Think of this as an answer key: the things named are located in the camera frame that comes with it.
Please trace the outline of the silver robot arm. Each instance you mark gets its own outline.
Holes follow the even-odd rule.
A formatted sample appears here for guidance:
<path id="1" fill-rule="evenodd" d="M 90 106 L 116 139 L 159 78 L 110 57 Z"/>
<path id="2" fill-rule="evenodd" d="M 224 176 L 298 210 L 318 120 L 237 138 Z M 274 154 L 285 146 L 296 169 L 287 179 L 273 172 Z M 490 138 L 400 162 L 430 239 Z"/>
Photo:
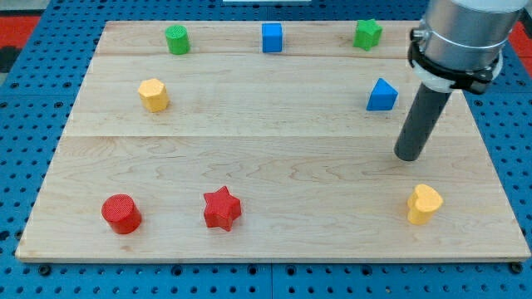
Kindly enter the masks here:
<path id="1" fill-rule="evenodd" d="M 482 94 L 500 74 L 502 49 L 527 0 L 430 0 L 411 30 L 408 61 L 435 92 Z"/>

